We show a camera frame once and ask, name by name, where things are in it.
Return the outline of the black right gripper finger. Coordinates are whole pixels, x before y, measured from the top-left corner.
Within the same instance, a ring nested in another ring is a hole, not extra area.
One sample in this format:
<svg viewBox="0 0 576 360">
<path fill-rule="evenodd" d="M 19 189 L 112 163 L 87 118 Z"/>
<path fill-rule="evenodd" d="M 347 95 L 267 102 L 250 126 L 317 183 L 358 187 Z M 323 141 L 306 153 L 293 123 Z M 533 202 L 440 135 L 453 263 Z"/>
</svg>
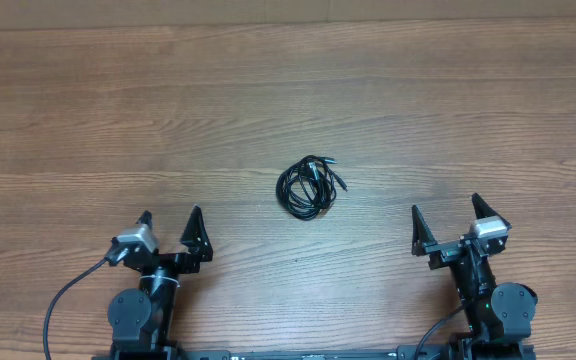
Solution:
<svg viewBox="0 0 576 360">
<path fill-rule="evenodd" d="M 477 219 L 483 219 L 488 217 L 497 216 L 506 226 L 508 230 L 512 228 L 510 222 L 508 222 L 503 216 L 501 216 L 496 210 L 494 210 L 486 201 L 478 194 L 473 193 L 471 196 L 472 205 L 475 211 Z"/>
<path fill-rule="evenodd" d="M 430 247 L 436 246 L 438 242 L 433 236 L 429 226 L 423 218 L 420 208 L 417 205 L 412 206 L 413 235 L 411 253 L 414 256 L 423 256 L 427 254 Z"/>
</svg>

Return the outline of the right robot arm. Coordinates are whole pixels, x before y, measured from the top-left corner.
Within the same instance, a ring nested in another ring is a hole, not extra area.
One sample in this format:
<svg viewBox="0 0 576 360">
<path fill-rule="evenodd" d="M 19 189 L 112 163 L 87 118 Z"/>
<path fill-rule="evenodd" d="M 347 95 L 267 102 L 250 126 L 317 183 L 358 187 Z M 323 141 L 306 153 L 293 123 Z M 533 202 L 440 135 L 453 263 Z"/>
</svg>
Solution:
<svg viewBox="0 0 576 360">
<path fill-rule="evenodd" d="M 460 305 L 435 323 L 413 347 L 413 359 L 445 360 L 535 360 L 531 322 L 538 296 L 530 287 L 497 283 L 489 258 L 506 249 L 512 225 L 477 193 L 471 196 L 476 219 L 467 233 L 440 243 L 431 232 L 417 205 L 411 209 L 413 235 L 411 253 L 429 258 L 432 270 L 451 271 Z M 444 345 L 432 345 L 430 337 L 449 320 L 464 313 L 468 330 L 454 333 Z"/>
</svg>

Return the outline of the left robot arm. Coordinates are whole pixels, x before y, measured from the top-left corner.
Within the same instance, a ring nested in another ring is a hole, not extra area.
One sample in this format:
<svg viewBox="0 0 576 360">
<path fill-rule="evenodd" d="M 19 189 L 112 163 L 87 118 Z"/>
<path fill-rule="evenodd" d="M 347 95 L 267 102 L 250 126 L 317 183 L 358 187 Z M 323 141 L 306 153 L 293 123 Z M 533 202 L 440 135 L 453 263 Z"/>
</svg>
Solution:
<svg viewBox="0 0 576 360">
<path fill-rule="evenodd" d="M 169 338 L 179 277 L 195 274 L 210 262 L 213 248 L 202 210 L 194 206 L 180 243 L 181 252 L 162 253 L 153 231 L 152 214 L 144 211 L 136 224 L 115 236 L 104 259 L 139 273 L 139 284 L 118 293 L 107 310 L 112 327 L 111 359 L 185 359 Z"/>
</svg>

